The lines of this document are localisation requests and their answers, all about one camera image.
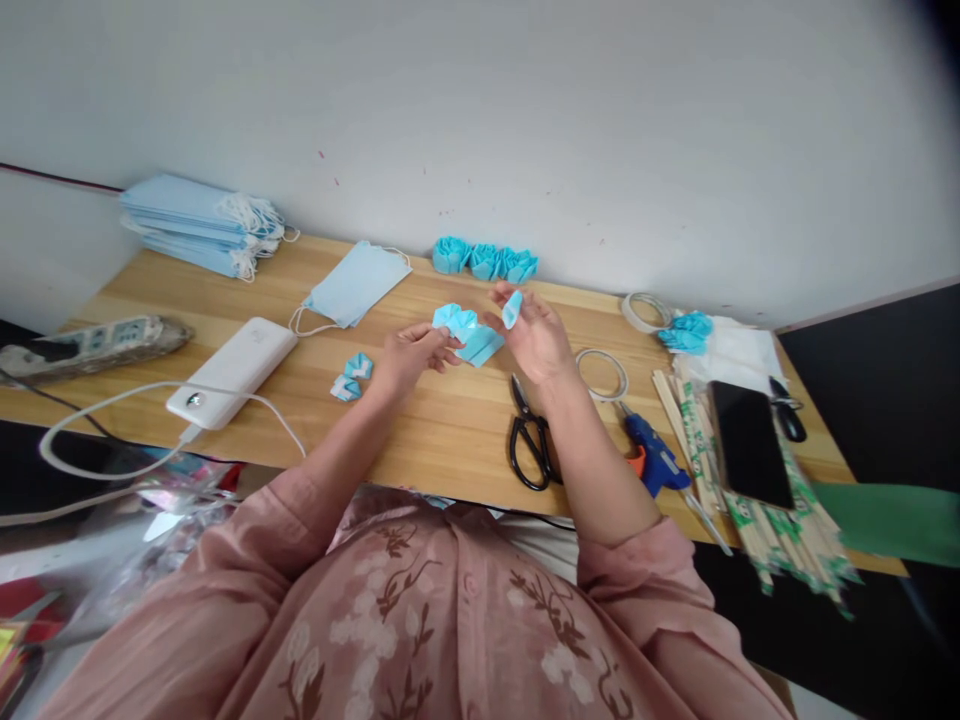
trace pink blouse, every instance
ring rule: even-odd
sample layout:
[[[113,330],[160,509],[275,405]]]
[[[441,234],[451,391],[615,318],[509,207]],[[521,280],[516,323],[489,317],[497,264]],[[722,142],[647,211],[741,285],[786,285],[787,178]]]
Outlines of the pink blouse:
[[[288,470],[207,531],[41,717],[790,718],[671,520],[581,540],[574,587],[485,510],[401,491],[355,500],[324,547],[312,496]]]

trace tape roll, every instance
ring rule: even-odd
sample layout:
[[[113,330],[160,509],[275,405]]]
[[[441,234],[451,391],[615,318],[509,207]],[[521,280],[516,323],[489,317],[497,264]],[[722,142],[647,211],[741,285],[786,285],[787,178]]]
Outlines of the tape roll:
[[[630,388],[630,379],[627,377],[627,371],[624,370],[623,365],[620,364],[620,361],[608,352],[591,348],[590,350],[584,350],[577,355],[577,372],[580,372],[580,361],[587,355],[599,355],[600,357],[609,360],[617,369],[617,375],[620,376],[620,386],[617,388],[617,392],[615,394],[601,395],[592,387],[587,385],[587,391],[590,393],[590,397],[592,397],[594,400],[599,400],[600,402],[616,402],[617,400],[622,400],[626,396],[627,390]]]
[[[646,303],[660,313],[660,320],[663,325],[661,327],[657,327],[641,319],[641,317],[637,315],[637,311],[633,309],[633,303],[636,300]],[[623,303],[620,305],[620,312],[623,313],[623,316],[627,319],[628,323],[633,325],[640,332],[646,333],[647,335],[652,335],[655,332],[666,330],[668,327],[670,327],[670,325],[673,324],[673,308],[660,300],[660,298],[649,295],[648,293],[631,293],[630,295],[627,295],[623,299]]]

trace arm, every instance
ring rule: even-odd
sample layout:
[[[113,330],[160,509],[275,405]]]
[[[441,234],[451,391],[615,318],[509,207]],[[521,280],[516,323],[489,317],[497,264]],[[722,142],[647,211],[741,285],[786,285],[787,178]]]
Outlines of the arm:
[[[503,307],[514,288],[501,282],[491,298]],[[581,539],[616,545],[660,519],[660,510],[610,439],[574,361],[560,316],[537,295],[523,293],[520,317],[507,332],[492,313],[484,322],[537,385],[560,474]]]
[[[314,536],[315,556],[330,545],[344,510],[380,454],[393,422],[427,368],[446,371],[459,365],[450,348],[463,343],[447,328],[422,323],[387,337],[370,389],[298,468],[278,477],[269,489]]]
[[[503,307],[513,291],[498,283],[491,299]],[[524,291],[512,330],[492,313],[484,322],[506,336],[540,392],[577,526],[577,584],[696,717],[790,718],[743,657],[736,628],[713,611],[693,543],[661,517],[607,434],[556,312]]]
[[[211,528],[87,654],[42,717],[214,717],[293,582],[323,557],[423,370],[461,347],[428,323],[390,335],[367,394],[297,467]]]

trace white wall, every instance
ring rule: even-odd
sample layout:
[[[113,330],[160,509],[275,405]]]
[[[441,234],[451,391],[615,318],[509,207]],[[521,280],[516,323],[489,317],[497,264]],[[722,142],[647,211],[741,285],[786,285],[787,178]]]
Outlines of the white wall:
[[[0,157],[163,169],[415,252],[529,247],[550,280],[780,326],[960,275],[954,98],[899,5],[4,3]],[[129,242],[101,198],[0,192],[0,316],[47,329]]]

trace hand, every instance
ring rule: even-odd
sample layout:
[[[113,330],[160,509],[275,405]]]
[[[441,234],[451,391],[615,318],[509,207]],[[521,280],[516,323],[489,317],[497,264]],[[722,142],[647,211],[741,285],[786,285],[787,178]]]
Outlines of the hand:
[[[488,294],[502,308],[516,289],[500,281]],[[522,292],[520,317],[512,329],[507,330],[503,321],[491,312],[483,314],[483,322],[506,338],[507,347],[533,384],[539,386],[557,379],[579,377],[560,316],[535,292]]]
[[[450,336],[450,330],[435,328],[426,322],[390,333],[384,341],[383,356],[373,375],[371,389],[385,388],[390,394],[405,399],[427,368],[445,373],[444,363],[463,362],[451,350],[462,347],[462,342]]]

